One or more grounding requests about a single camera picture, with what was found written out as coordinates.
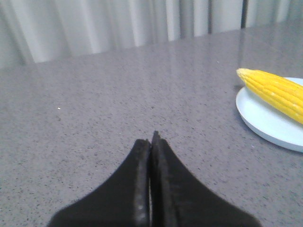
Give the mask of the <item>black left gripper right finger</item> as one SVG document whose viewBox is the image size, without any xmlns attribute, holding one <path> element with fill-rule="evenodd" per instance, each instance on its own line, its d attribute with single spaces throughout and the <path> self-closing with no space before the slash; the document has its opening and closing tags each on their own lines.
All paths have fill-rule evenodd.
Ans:
<svg viewBox="0 0 303 227">
<path fill-rule="evenodd" d="M 251 214 L 202 184 L 157 131 L 151 142 L 151 201 L 154 227 L 259 227 Z"/>
</svg>

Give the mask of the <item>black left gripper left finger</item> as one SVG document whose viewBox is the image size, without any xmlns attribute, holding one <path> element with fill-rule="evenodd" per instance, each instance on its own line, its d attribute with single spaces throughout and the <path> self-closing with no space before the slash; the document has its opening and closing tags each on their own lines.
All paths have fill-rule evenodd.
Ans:
<svg viewBox="0 0 303 227">
<path fill-rule="evenodd" d="M 58 211 L 50 227 L 148 227 L 148 140 L 136 140 L 118 169 L 93 192 Z"/>
</svg>

